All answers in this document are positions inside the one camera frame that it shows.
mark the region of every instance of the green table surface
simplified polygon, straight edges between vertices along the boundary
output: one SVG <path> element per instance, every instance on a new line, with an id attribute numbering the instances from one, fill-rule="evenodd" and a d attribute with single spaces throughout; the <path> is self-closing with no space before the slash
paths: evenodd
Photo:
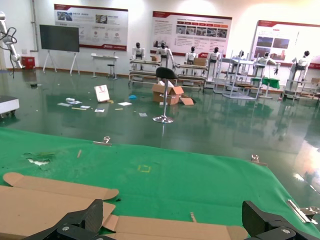
<path id="1" fill-rule="evenodd" d="M 313 224 L 302 223 L 287 206 L 291 196 L 274 174 L 246 160 L 139 145 L 100 146 L 8 128 L 0 128 L 0 142 L 1 176 L 18 172 L 117 188 L 121 201 L 109 201 L 116 215 L 191 221 L 193 212 L 199 223 L 241 226 L 242 202 L 250 200 L 320 237 Z M 49 163 L 38 166 L 28 159 Z"/>

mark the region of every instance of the screw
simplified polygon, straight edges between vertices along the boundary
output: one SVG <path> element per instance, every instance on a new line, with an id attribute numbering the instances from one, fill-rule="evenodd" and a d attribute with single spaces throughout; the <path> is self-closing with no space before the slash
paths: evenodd
<path id="1" fill-rule="evenodd" d="M 287 230 L 287 229 L 281 229 L 281 231 L 284 232 L 285 234 L 289 234 L 290 233 L 290 231 Z"/>

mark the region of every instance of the wall poster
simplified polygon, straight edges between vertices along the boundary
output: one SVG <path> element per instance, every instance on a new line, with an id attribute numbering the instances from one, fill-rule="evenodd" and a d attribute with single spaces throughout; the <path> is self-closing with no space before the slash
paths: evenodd
<path id="1" fill-rule="evenodd" d="M 173 55 L 184 56 L 192 46 L 200 58 L 215 47 L 227 52 L 232 17 L 153 11 L 151 53 L 165 43 Z"/>
<path id="2" fill-rule="evenodd" d="M 292 64 L 310 51 L 311 69 L 320 69 L 320 25 L 259 20 L 253 40 L 251 59 L 265 52 L 282 66 Z"/>
<path id="3" fill-rule="evenodd" d="M 127 51 L 127 9 L 55 4 L 54 19 L 79 28 L 80 47 Z"/>

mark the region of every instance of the reflective floor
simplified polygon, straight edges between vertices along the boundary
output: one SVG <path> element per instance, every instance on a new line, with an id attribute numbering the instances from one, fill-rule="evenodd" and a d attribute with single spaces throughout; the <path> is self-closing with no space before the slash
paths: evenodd
<path id="1" fill-rule="evenodd" d="M 31 85 L 41 84 L 37 88 Z M 107 84 L 111 103 L 97 103 L 94 86 Z M 0 94 L 19 98 L 15 118 L 2 127 L 35 133 L 136 144 L 250 160 L 259 155 L 300 207 L 320 207 L 320 108 L 316 100 L 292 102 L 235 100 L 197 89 L 184 91 L 196 104 L 168 107 L 173 123 L 154 122 L 163 106 L 152 101 L 152 85 L 90 74 L 16 72 L 12 79 L 0 73 Z M 129 100 L 128 96 L 137 99 Z M 74 98 L 90 106 L 77 110 L 57 105 Z M 131 102 L 121 106 L 118 103 Z M 94 112 L 96 108 L 104 113 Z"/>

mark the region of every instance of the humanoid robot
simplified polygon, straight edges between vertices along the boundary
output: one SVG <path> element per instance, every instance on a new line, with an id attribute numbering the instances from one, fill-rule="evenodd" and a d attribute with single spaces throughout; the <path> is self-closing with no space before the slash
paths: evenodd
<path id="1" fill-rule="evenodd" d="M 305 80 L 305 77 L 306 77 L 307 72 L 308 72 L 308 68 L 309 68 L 310 63 L 311 63 L 309 55 L 310 55 L 310 52 L 309 51 L 305 51 L 304 54 L 303 54 L 303 57 L 294 58 L 292 60 L 293 65 L 292 65 L 291 70 L 290 70 L 290 76 L 289 76 L 290 80 L 295 80 L 295 75 L 296 75 L 297 70 L 300 70 L 300 76 L 298 78 L 298 81 L 299 82 L 303 82 Z"/>
<path id="2" fill-rule="evenodd" d="M 212 77 L 216 78 L 218 76 L 217 69 L 219 68 L 219 61 L 221 58 L 221 53 L 219 52 L 219 48 L 215 47 L 214 51 L 209 52 L 206 62 L 208 66 L 208 71 L 210 72 L 210 67 L 213 65 Z"/>
<path id="3" fill-rule="evenodd" d="M 191 52 L 188 52 L 185 54 L 184 64 L 193 65 L 195 63 L 195 59 L 197 59 L 197 58 L 198 58 L 198 54 L 195 53 L 195 47 L 192 46 Z M 188 69 L 186 69 L 185 73 L 183 71 L 182 74 L 188 75 Z M 191 75 L 193 75 L 193 74 L 196 74 L 196 72 L 194 72 L 194 70 L 192 69 Z"/>
<path id="4" fill-rule="evenodd" d="M 161 43 L 161 47 L 158 47 L 158 49 L 156 50 L 156 54 L 160 55 L 161 57 L 161 65 L 163 65 L 163 63 L 165 62 L 165 67 L 168 67 L 168 55 L 171 58 L 171 62 L 172 62 L 172 68 L 175 68 L 175 61 L 174 61 L 174 56 L 172 55 L 172 52 L 170 50 L 170 48 L 166 47 L 166 44 L 163 42 Z"/>
<path id="5" fill-rule="evenodd" d="M 143 60 L 146 58 L 145 49 L 140 46 L 140 42 L 135 44 L 132 48 L 132 59 Z M 137 64 L 133 64 L 133 70 L 137 69 Z M 140 70 L 142 71 L 144 67 L 140 64 Z"/>
<path id="6" fill-rule="evenodd" d="M 14 37 L 16 29 L 13 27 L 10 27 L 7 30 L 5 20 L 6 20 L 6 15 L 2 11 L 0 11 L 0 33 L 1 33 L 0 39 L 7 46 L 6 50 L 10 51 L 10 59 L 12 62 L 15 63 L 15 66 L 12 64 L 12 67 L 22 69 L 22 65 L 20 62 L 20 55 L 17 54 L 17 51 L 14 46 L 14 44 L 17 42 L 17 40 Z"/>
<path id="7" fill-rule="evenodd" d="M 264 55 L 262 57 L 258 57 L 255 60 L 255 62 L 263 65 L 263 66 L 256 66 L 254 69 L 254 75 L 257 76 L 257 74 L 259 73 L 261 75 L 261 77 L 263 76 L 264 68 L 267 65 L 267 63 L 272 63 L 273 65 L 275 65 L 274 75 L 278 74 L 278 70 L 281 65 L 280 63 L 276 63 L 275 60 L 270 58 L 269 52 L 265 52 Z"/>

